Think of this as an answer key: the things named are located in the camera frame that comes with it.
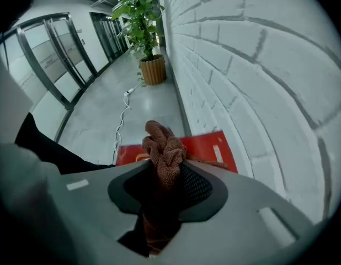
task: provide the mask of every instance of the red folder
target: red folder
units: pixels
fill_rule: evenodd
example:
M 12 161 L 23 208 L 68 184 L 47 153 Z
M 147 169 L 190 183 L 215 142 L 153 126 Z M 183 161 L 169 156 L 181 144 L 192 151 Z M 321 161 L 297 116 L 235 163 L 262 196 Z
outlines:
M 231 172 L 238 173 L 233 154 L 222 131 L 186 136 L 180 140 L 192 155 L 205 161 L 222 161 L 228 164 Z M 145 153 L 141 145 L 120 146 L 116 164 L 125 165 L 149 158 Z

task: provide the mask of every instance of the potted plant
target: potted plant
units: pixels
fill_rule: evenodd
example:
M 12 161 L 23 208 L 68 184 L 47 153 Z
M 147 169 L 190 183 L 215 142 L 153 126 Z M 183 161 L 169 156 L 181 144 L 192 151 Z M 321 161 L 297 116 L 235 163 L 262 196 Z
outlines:
M 140 60 L 140 69 L 146 84 L 159 84 L 166 79 L 164 57 L 154 55 L 152 49 L 158 45 L 156 34 L 160 36 L 153 21 L 159 19 L 164 7 L 157 0 L 118 0 L 112 10 L 112 20 L 124 15 L 129 19 L 118 38 L 127 36 L 135 50 L 143 50 L 146 57 Z

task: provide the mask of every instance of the brown cloth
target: brown cloth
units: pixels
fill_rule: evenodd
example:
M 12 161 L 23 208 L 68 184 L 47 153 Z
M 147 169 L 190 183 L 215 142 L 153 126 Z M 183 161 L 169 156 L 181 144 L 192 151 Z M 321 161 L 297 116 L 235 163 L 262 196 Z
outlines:
M 189 154 L 182 142 L 156 121 L 148 121 L 145 129 L 150 136 L 143 139 L 142 146 L 153 162 L 154 182 L 150 201 L 143 208 L 143 227 L 150 253 L 157 255 L 180 228 L 178 216 L 181 197 L 177 191 L 179 164 L 190 159 L 224 169 L 228 169 L 228 166 L 225 163 L 203 161 Z

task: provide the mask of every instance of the dark clothing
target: dark clothing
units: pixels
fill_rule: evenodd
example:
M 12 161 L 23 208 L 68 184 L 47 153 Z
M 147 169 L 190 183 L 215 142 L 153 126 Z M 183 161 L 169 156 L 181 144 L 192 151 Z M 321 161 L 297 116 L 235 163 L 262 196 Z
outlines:
M 92 164 L 52 141 L 38 130 L 31 113 L 24 120 L 15 143 L 33 151 L 43 162 L 55 164 L 61 174 L 81 173 L 115 166 Z

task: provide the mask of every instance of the white brick wall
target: white brick wall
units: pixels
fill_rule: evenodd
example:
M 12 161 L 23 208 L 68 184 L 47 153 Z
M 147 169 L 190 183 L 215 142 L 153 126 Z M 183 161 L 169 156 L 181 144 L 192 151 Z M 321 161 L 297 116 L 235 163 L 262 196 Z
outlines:
M 341 196 L 341 40 L 315 0 L 160 0 L 193 134 L 313 222 Z

